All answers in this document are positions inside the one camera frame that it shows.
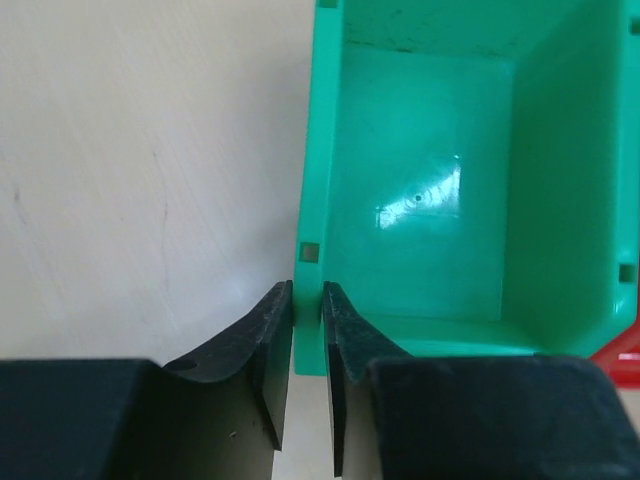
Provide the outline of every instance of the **white table surface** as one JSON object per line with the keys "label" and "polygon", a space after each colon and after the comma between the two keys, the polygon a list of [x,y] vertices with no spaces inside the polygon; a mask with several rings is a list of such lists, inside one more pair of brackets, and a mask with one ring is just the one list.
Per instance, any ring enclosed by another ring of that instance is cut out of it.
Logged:
{"label": "white table surface", "polygon": [[[1,2],[0,356],[165,362],[291,278],[312,16]],[[331,478],[328,420],[292,377],[274,479]]]}

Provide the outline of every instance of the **red object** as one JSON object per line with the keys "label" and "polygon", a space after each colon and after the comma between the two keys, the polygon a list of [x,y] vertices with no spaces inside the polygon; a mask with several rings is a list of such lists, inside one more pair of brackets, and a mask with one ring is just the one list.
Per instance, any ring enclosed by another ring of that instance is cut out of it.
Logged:
{"label": "red object", "polygon": [[640,301],[638,303],[635,323],[591,357],[619,388],[640,388]]}

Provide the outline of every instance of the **square hole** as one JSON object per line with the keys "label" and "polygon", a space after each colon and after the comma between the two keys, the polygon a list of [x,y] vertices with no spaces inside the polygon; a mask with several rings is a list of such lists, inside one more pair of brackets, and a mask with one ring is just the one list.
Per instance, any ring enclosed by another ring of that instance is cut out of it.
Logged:
{"label": "square hole", "polygon": [[338,0],[318,0],[320,8],[338,8]]}
{"label": "square hole", "polygon": [[318,263],[318,257],[320,256],[320,245],[317,243],[300,244],[300,261],[307,263]]}
{"label": "square hole", "polygon": [[631,30],[631,35],[640,35],[640,17],[631,19],[629,30]]}
{"label": "square hole", "polygon": [[620,270],[618,273],[618,280],[620,283],[636,283],[638,278],[638,269],[635,265],[629,263],[620,264]]}

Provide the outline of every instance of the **black plastic part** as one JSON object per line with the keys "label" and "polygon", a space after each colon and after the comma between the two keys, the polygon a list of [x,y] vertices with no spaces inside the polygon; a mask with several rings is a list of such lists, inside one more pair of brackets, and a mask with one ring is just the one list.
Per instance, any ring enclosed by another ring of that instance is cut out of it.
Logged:
{"label": "black plastic part", "polygon": [[609,379],[572,357],[413,358],[323,299],[334,465],[345,480],[640,479]]}
{"label": "black plastic part", "polygon": [[0,362],[0,479],[270,479],[291,333],[283,282],[164,368]]}

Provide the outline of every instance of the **plastic bin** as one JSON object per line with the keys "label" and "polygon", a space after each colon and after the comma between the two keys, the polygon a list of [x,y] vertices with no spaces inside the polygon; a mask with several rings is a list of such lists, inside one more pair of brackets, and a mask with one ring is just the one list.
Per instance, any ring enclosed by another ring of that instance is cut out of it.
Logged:
{"label": "plastic bin", "polygon": [[416,355],[591,355],[636,310],[640,14],[624,0],[319,0],[296,371],[341,284]]}

